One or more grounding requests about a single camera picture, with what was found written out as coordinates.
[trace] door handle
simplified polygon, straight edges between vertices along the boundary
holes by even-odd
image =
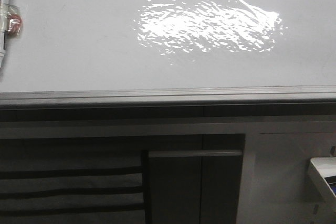
[[[148,157],[222,157],[242,156],[241,150],[190,150],[190,151],[151,151]]]

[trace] metal ledge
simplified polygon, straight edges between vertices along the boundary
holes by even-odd
[[[0,109],[336,102],[336,86],[0,93]]]

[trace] cabinet door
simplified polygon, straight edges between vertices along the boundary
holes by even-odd
[[[201,158],[150,158],[153,224],[199,223]]]
[[[236,222],[244,136],[203,138],[203,150],[150,154],[154,224]]]
[[[242,150],[243,135],[204,136],[208,150]],[[202,157],[201,224],[235,224],[242,156]]]

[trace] gray panel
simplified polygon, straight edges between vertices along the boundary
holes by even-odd
[[[60,122],[4,122],[0,139],[141,135],[333,132],[335,116],[274,116],[247,118],[191,118]]]
[[[250,223],[334,223],[307,175],[311,157],[329,156],[334,134],[265,134],[255,141]]]

